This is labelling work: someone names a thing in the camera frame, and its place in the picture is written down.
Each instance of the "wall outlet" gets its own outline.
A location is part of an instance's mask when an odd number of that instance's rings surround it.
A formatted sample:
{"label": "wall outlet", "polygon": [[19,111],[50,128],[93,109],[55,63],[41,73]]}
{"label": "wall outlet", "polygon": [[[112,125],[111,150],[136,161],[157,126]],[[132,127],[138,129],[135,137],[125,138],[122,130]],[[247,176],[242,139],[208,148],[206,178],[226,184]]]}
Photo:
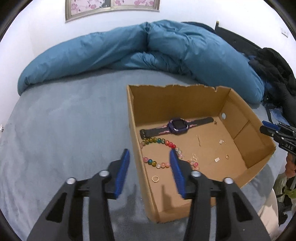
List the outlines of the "wall outlet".
{"label": "wall outlet", "polygon": [[281,28],[281,33],[283,35],[285,35],[286,37],[288,37],[288,31],[287,30],[284,30],[283,28]]}

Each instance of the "mattress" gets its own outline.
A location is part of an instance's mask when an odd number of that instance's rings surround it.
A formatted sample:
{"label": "mattress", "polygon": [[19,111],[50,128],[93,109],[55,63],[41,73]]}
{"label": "mattress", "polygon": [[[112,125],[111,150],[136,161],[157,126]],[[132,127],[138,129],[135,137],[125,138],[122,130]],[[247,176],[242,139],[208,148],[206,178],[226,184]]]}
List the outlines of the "mattress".
{"label": "mattress", "polygon": [[[23,241],[67,178],[90,178],[117,160],[124,148],[132,151],[128,84],[196,82],[152,70],[105,69],[32,85],[21,95],[0,140],[0,209]],[[262,105],[252,109],[261,120],[268,120]],[[257,212],[269,196],[286,155],[277,148],[263,170],[242,188]],[[86,199],[86,241],[87,207]],[[155,224],[146,217],[133,155],[123,193],[118,200],[110,200],[109,207],[116,240],[183,239],[186,218]],[[215,240],[215,207],[211,240]]]}

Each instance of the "watch screen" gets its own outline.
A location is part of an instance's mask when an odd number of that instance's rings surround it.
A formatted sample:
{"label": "watch screen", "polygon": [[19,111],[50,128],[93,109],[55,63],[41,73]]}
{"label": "watch screen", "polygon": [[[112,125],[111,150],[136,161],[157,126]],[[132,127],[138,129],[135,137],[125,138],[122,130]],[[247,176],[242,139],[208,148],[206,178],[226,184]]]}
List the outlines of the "watch screen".
{"label": "watch screen", "polygon": [[177,130],[187,127],[187,125],[184,123],[183,120],[174,120],[174,121],[172,121],[172,124],[173,124],[174,128]]}

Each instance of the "smartwatch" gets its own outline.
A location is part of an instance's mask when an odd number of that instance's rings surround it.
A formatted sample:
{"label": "smartwatch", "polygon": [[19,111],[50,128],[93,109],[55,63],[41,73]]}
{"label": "smartwatch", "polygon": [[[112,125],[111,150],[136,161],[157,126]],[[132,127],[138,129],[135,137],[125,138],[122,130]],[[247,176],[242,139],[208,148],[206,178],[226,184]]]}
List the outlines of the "smartwatch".
{"label": "smartwatch", "polygon": [[170,122],[167,125],[156,127],[153,129],[148,129],[148,130],[145,130],[145,129],[140,130],[140,136],[142,140],[144,140],[146,138],[165,135],[169,133],[180,135],[180,134],[186,133],[189,128],[201,126],[211,122],[214,122],[214,119],[212,117],[191,120],[191,121],[186,121],[182,118],[175,118],[170,120]]}

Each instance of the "hand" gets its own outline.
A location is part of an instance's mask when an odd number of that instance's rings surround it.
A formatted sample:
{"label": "hand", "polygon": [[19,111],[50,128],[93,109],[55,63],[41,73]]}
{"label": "hand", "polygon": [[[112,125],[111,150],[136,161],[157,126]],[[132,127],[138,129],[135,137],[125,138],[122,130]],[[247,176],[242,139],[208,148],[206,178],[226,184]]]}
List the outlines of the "hand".
{"label": "hand", "polygon": [[296,165],[292,162],[292,159],[293,159],[293,155],[288,153],[286,158],[287,164],[286,164],[286,171],[285,171],[287,178],[295,177],[296,175],[296,172],[295,172]]}

